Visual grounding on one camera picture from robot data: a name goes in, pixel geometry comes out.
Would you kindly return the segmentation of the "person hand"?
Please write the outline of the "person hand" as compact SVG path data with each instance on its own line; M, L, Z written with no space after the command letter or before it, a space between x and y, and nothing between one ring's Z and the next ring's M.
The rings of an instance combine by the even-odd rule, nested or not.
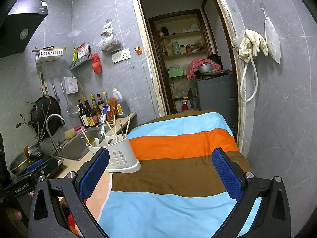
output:
M24 217L28 219L33 196L34 192L29 192L19 198L9 200L5 210L8 217L12 221L23 220Z

